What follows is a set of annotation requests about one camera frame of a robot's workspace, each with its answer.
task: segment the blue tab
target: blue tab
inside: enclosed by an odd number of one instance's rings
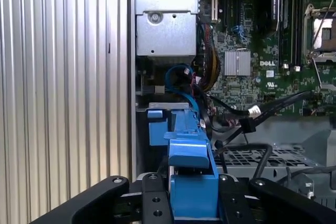
[[[209,168],[206,141],[171,139],[168,164],[177,167]]]

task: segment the motherboard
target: motherboard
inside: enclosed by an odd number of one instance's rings
[[[221,73],[210,93],[237,109],[299,91],[315,92],[277,115],[323,116],[336,111],[336,0],[277,0],[278,23],[263,31],[261,2],[200,0],[199,15],[212,23]],[[239,59],[239,67],[234,66]],[[214,104],[217,114],[225,110]]]

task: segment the capacitor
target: capacitor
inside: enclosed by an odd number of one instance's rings
[[[258,83],[258,84],[261,83],[261,78],[260,78],[260,76],[257,76],[256,79],[255,79],[255,81],[256,81],[256,83]]]

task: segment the ventilation grille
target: ventilation grille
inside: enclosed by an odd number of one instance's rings
[[[265,150],[255,151],[236,151],[224,152],[227,166],[257,166]],[[307,159],[303,156],[302,148],[276,149],[268,159],[267,166],[302,166],[309,167]],[[216,164],[220,165],[219,158],[215,159]]]

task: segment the black cable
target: black cable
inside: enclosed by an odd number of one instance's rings
[[[223,147],[223,143],[221,141],[216,141],[215,142],[215,147],[216,148],[221,148],[221,147]],[[220,160],[220,164],[222,165],[222,168],[223,168],[223,173],[227,174],[228,171],[227,171],[227,166],[226,166],[226,162],[225,162],[224,152],[219,155],[219,160]]]
[[[210,120],[210,117],[204,105],[200,102],[198,102],[197,104],[198,104],[198,108],[200,109],[201,118],[203,119],[204,124],[205,124],[206,136],[208,137],[210,141],[212,139],[212,122]]]
[[[330,173],[336,170],[336,166],[329,166],[329,167],[313,167],[313,168],[306,168],[302,170],[297,170],[296,172],[291,173],[291,179],[293,179],[295,176],[298,176],[299,174],[321,174],[321,173]],[[286,175],[285,177],[279,179],[277,183],[283,184],[288,178]]]
[[[224,103],[223,101],[221,101],[220,99],[213,97],[212,95],[209,95],[209,94],[207,96],[211,98],[211,100],[217,102],[219,105],[226,108],[229,112],[231,112],[234,115],[238,115],[238,116],[249,116],[250,115],[250,113],[247,110],[235,110],[231,108],[229,105],[227,105],[226,103]]]
[[[228,127],[228,126],[222,126],[222,127],[215,127],[213,125],[213,123],[211,122],[211,119],[209,117],[209,115],[207,114],[207,109],[208,109],[208,103],[207,103],[207,95],[203,92],[203,90],[201,89],[201,87],[197,84],[193,85],[194,90],[196,91],[197,95],[198,95],[198,99],[196,99],[196,102],[198,104],[198,107],[200,108],[200,114],[201,114],[201,118],[204,120],[205,122],[205,126],[206,126],[206,130],[207,130],[207,135],[211,135],[212,136],[212,131],[218,132],[218,133],[225,133],[231,129],[234,128],[233,127]]]
[[[246,137],[246,134],[243,133],[243,135],[244,135],[244,139],[245,139],[246,144],[249,144],[249,143],[248,143],[248,140],[247,140],[247,137]]]
[[[227,172],[227,166],[226,166],[226,163],[225,163],[224,152],[222,154],[220,154],[219,159],[220,159],[220,163],[221,163],[222,168],[223,168],[223,172],[227,174],[228,172]]]
[[[269,144],[245,144],[245,145],[231,145],[227,146],[227,149],[234,149],[235,151],[248,151],[248,150],[265,150],[262,155],[256,171],[254,172],[253,178],[260,178],[266,165],[268,158],[272,155],[273,148]]]
[[[290,168],[286,166],[286,172],[287,172],[287,187],[289,187],[289,183],[292,179],[292,172],[290,171]]]
[[[156,173],[165,175],[168,170],[168,156],[163,156]]]
[[[260,125],[261,123],[263,123],[264,121],[266,121],[268,118],[270,118],[272,115],[274,115],[274,113],[276,113],[277,111],[294,104],[295,102],[298,102],[300,100],[304,100],[306,98],[311,97],[312,92],[311,91],[303,91],[303,92],[299,92],[293,95],[290,95],[288,97],[285,98],[281,98],[278,99],[277,101],[272,102],[272,108],[267,108],[266,111],[264,113],[262,113],[260,116],[258,116],[257,118],[254,119],[255,121],[255,126]],[[223,141],[223,148],[218,149],[215,152],[215,156],[219,155],[220,153],[222,153],[225,149],[224,146],[229,144],[233,139],[235,139],[240,133],[243,132],[243,128],[240,127],[238,128],[232,135],[230,135],[226,140]]]

